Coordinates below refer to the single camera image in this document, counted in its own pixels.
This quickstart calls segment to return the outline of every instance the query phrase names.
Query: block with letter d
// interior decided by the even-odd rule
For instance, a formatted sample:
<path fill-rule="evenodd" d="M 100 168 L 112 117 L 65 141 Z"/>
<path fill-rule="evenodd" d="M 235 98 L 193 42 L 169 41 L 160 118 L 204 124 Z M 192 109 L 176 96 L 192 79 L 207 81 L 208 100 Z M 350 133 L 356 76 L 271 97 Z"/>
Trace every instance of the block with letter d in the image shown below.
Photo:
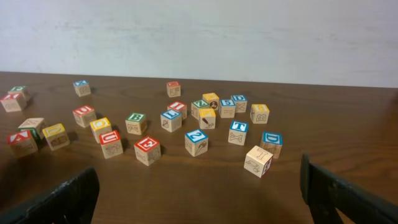
<path fill-rule="evenodd" d="M 264 131 L 262 133 L 260 147 L 269 151 L 274 155 L 275 159 L 279 158 L 280 151 L 282 150 L 282 135 Z"/>

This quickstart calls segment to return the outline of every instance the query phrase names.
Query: block with yellow top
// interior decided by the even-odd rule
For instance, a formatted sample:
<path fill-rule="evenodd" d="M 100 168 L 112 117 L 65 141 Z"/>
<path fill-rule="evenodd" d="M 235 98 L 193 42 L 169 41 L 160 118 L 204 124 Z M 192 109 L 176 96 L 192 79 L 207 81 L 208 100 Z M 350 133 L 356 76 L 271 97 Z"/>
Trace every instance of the block with yellow top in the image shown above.
<path fill-rule="evenodd" d="M 214 110 L 218 110 L 220 98 L 217 96 L 216 93 L 203 94 L 203 100 L 206 101 L 210 105 L 210 108 L 213 108 Z"/>
<path fill-rule="evenodd" d="M 111 123 L 107 118 L 101 118 L 96 121 L 92 121 L 90 122 L 90 126 L 97 143 L 100 143 L 100 134 L 112 131 Z"/>
<path fill-rule="evenodd" d="M 269 109 L 267 105 L 251 105 L 250 119 L 253 124 L 266 124 L 268 122 Z"/>
<path fill-rule="evenodd" d="M 68 134 L 62 124 L 56 124 L 43 129 L 43 134 L 53 151 L 70 144 Z"/>
<path fill-rule="evenodd" d="M 199 109 L 199 127 L 200 129 L 216 128 L 216 113 L 213 108 Z"/>

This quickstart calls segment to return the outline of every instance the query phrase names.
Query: plain wood block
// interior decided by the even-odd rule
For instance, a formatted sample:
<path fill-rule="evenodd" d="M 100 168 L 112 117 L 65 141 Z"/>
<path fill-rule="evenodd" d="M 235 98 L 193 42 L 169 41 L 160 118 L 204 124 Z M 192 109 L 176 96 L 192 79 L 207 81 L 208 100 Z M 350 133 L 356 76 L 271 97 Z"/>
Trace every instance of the plain wood block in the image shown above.
<path fill-rule="evenodd" d="M 191 114 L 194 118 L 199 119 L 199 109 L 210 108 L 210 105 L 204 100 L 198 100 L 191 103 Z"/>
<path fill-rule="evenodd" d="M 76 94 L 79 97 L 91 94 L 91 89 L 87 80 L 73 82 L 73 86 L 75 87 Z"/>
<path fill-rule="evenodd" d="M 217 96 L 216 93 L 205 93 L 203 94 L 202 99 L 210 105 L 210 108 L 218 110 L 219 107 L 218 105 L 220 104 L 220 98 Z"/>
<path fill-rule="evenodd" d="M 27 91 L 26 86 L 14 86 L 10 91 L 8 91 L 8 94 L 17 93 L 21 93 L 26 101 L 29 101 L 32 98 L 32 95 L 30 95 L 29 91 Z"/>
<path fill-rule="evenodd" d="M 29 130 L 36 142 L 40 142 L 44 138 L 43 129 L 46 127 L 44 118 L 28 118 L 18 127 L 18 131 Z"/>
<path fill-rule="evenodd" d="M 111 123 L 107 118 L 101 118 L 90 123 L 91 131 L 93 132 L 95 141 L 100 143 L 100 134 L 112 131 Z"/>
<path fill-rule="evenodd" d="M 233 100 L 220 101 L 220 117 L 221 118 L 234 118 L 235 117 L 235 102 Z"/>
<path fill-rule="evenodd" d="M 162 128 L 173 132 L 182 126 L 182 115 L 175 110 L 168 110 L 160 115 L 160 125 Z"/>
<path fill-rule="evenodd" d="M 232 121 L 229 127 L 228 142 L 243 146 L 248 129 L 249 124 L 240 121 Z"/>
<path fill-rule="evenodd" d="M 143 134 L 147 129 L 147 118 L 144 114 L 132 113 L 126 118 L 127 132 L 130 134 Z"/>
<path fill-rule="evenodd" d="M 89 106 L 82 106 L 81 108 L 75 109 L 73 111 L 73 116 L 77 124 L 83 128 L 87 128 L 92 121 L 97 120 L 97 115 L 95 110 Z"/>
<path fill-rule="evenodd" d="M 168 82 L 166 87 L 169 97 L 181 96 L 181 85 L 178 81 Z"/>
<path fill-rule="evenodd" d="M 270 168 L 272 162 L 272 153 L 254 146 L 247 154 L 243 167 L 252 174 L 262 177 Z"/>
<path fill-rule="evenodd" d="M 173 109 L 175 111 L 178 111 L 182 115 L 182 119 L 184 120 L 187 118 L 187 105 L 178 101 L 175 101 L 171 103 L 170 105 L 167 106 L 167 109 Z"/>
<path fill-rule="evenodd" d="M 269 109 L 264 104 L 253 104 L 250 110 L 250 119 L 253 124 L 266 124 L 269 117 Z"/>
<path fill-rule="evenodd" d="M 56 124 L 43 129 L 44 137 L 51 150 L 57 150 L 70 144 L 68 134 L 62 124 Z"/>
<path fill-rule="evenodd" d="M 156 160 L 160 159 L 160 143 L 150 137 L 146 136 L 134 144 L 134 150 L 138 161 L 149 166 Z"/>
<path fill-rule="evenodd" d="M 235 113 L 244 113 L 248 107 L 248 99 L 244 95 L 232 95 L 231 100 L 235 102 Z"/>
<path fill-rule="evenodd" d="M 272 133 L 264 131 L 260 142 L 260 147 L 267 150 L 274 155 L 275 159 L 279 158 L 279 154 L 282 150 L 282 135 L 278 133 Z"/>
<path fill-rule="evenodd" d="M 26 107 L 26 100 L 22 93 L 7 94 L 0 101 L 6 112 L 22 111 Z"/>
<path fill-rule="evenodd" d="M 99 141 L 105 159 L 123 154 L 123 146 L 118 131 L 100 134 Z"/>
<path fill-rule="evenodd" d="M 7 143 L 17 158 L 37 152 L 37 145 L 29 130 L 9 135 Z"/>
<path fill-rule="evenodd" d="M 213 108 L 199 109 L 199 128 L 216 128 L 216 113 Z"/>
<path fill-rule="evenodd" d="M 207 152 L 209 138 L 201 129 L 185 134 L 185 148 L 192 156 L 198 156 Z"/>

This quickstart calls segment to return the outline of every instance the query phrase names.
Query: letter on block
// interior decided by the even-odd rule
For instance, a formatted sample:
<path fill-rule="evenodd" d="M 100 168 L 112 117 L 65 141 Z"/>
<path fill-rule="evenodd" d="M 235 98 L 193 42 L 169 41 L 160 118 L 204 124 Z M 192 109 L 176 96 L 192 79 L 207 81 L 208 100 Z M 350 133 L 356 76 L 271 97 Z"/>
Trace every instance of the letter on block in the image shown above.
<path fill-rule="evenodd" d="M 181 113 L 182 115 L 182 119 L 184 120 L 185 118 L 187 118 L 187 105 L 181 102 L 173 102 L 172 104 L 167 106 L 167 109 L 173 109 L 175 111 L 178 111 Z"/>
<path fill-rule="evenodd" d="M 162 128 L 168 130 L 169 132 L 173 132 L 178 128 L 181 128 L 182 115 L 178 111 L 168 110 L 161 114 L 160 124 L 162 125 Z"/>
<path fill-rule="evenodd" d="M 100 143 L 100 134 L 108 133 L 112 131 L 111 123 L 107 118 L 101 118 L 90 123 L 91 131 L 93 132 L 95 141 Z"/>
<path fill-rule="evenodd" d="M 181 96 L 181 85 L 179 82 L 168 82 L 166 86 L 169 97 Z"/>
<path fill-rule="evenodd" d="M 29 130 L 35 141 L 40 142 L 44 138 L 43 129 L 46 127 L 44 118 L 28 118 L 18 127 L 18 131 Z"/>
<path fill-rule="evenodd" d="M 109 159 L 110 157 L 123 153 L 122 142 L 120 141 L 118 131 L 100 134 L 99 141 L 101 142 L 101 148 L 105 159 Z"/>
<path fill-rule="evenodd" d="M 247 154 L 243 167 L 258 177 L 262 177 L 272 162 L 272 153 L 254 146 Z"/>
<path fill-rule="evenodd" d="M 43 133 L 51 150 L 57 150 L 70 144 L 68 134 L 62 124 L 43 129 Z"/>
<path fill-rule="evenodd" d="M 73 82 L 73 86 L 75 87 L 76 94 L 79 97 L 91 94 L 90 86 L 87 80 L 75 81 Z"/>
<path fill-rule="evenodd" d="M 206 101 L 209 105 L 210 108 L 213 108 L 214 110 L 218 110 L 218 105 L 220 103 L 220 98 L 217 96 L 216 93 L 206 93 L 203 94 L 204 101 Z"/>
<path fill-rule="evenodd" d="M 7 143 L 17 158 L 37 152 L 37 145 L 29 130 L 9 135 Z"/>
<path fill-rule="evenodd" d="M 264 131 L 262 133 L 262 139 L 260 147 L 269 151 L 274 155 L 275 159 L 279 158 L 280 151 L 282 150 L 282 135 L 277 133 L 270 133 Z"/>
<path fill-rule="evenodd" d="M 235 102 L 235 105 L 236 105 L 235 113 L 246 112 L 246 107 L 248 105 L 248 99 L 244 95 L 232 95 L 231 99 Z"/>
<path fill-rule="evenodd" d="M 251 105 L 250 119 L 253 124 L 266 124 L 268 117 L 269 109 L 267 105 Z"/>
<path fill-rule="evenodd" d="M 213 108 L 199 109 L 199 128 L 200 129 L 215 129 L 216 128 L 216 113 Z"/>
<path fill-rule="evenodd" d="M 220 117 L 221 118 L 235 117 L 235 102 L 233 100 L 221 100 Z"/>
<path fill-rule="evenodd" d="M 17 93 L 21 93 L 26 101 L 29 101 L 32 98 L 30 93 L 27 91 L 26 86 L 15 86 L 10 91 L 8 91 L 8 94 L 17 94 Z"/>
<path fill-rule="evenodd" d="M 208 136 L 200 129 L 185 134 L 185 148 L 192 156 L 207 152 L 209 145 Z"/>
<path fill-rule="evenodd" d="M 204 100 L 198 100 L 191 103 L 191 114 L 194 118 L 199 119 L 199 109 L 210 108 L 210 105 Z"/>
<path fill-rule="evenodd" d="M 132 113 L 126 119 L 126 127 L 130 134 L 142 134 L 147 129 L 147 118 L 144 114 Z"/>
<path fill-rule="evenodd" d="M 160 143 L 154 138 L 146 136 L 134 144 L 137 159 L 149 166 L 160 159 Z"/>
<path fill-rule="evenodd" d="M 229 128 L 228 142 L 243 146 L 248 129 L 249 124 L 240 121 L 232 121 L 231 127 Z"/>
<path fill-rule="evenodd" d="M 7 94 L 0 101 L 7 112 L 22 111 L 26 107 L 26 100 L 22 93 Z"/>
<path fill-rule="evenodd" d="M 97 120 L 97 115 L 95 115 L 94 108 L 89 106 L 82 106 L 81 108 L 75 109 L 73 111 L 76 123 L 87 128 L 92 121 Z"/>

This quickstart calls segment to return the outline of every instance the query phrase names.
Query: wooden table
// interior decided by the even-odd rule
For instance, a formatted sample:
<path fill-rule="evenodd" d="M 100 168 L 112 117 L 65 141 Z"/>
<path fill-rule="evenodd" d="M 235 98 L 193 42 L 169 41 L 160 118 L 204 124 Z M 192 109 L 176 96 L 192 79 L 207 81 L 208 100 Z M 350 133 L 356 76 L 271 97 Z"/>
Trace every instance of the wooden table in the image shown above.
<path fill-rule="evenodd" d="M 79 98 L 76 80 L 90 82 L 93 94 Z M 0 212 L 15 207 L 69 179 L 88 166 L 99 177 L 101 190 L 93 223 L 312 223 L 299 187 L 300 158 L 398 204 L 398 91 L 391 88 L 290 85 L 251 82 L 179 80 L 182 96 L 169 98 L 159 78 L 96 77 L 0 73 L 0 93 L 27 85 L 32 102 L 23 112 L 0 110 Z M 217 117 L 207 153 L 192 157 L 183 135 L 198 128 L 192 116 L 174 133 L 160 127 L 169 103 L 189 104 L 203 93 L 223 98 L 244 94 L 252 103 L 270 108 L 268 124 L 253 124 L 249 112 L 235 120 L 248 122 L 245 146 L 227 142 L 233 119 Z M 79 127 L 72 110 L 92 106 L 119 130 L 124 154 L 104 159 L 90 128 Z M 158 139 L 162 158 L 150 167 L 140 163 L 133 144 L 142 136 L 128 134 L 124 120 L 133 111 L 145 113 L 145 134 Z M 62 123 L 71 145 L 15 160 L 6 137 L 27 118 Z M 263 131 L 282 133 L 284 146 L 270 171 L 258 178 L 243 169 L 248 150 L 260 143 Z"/>

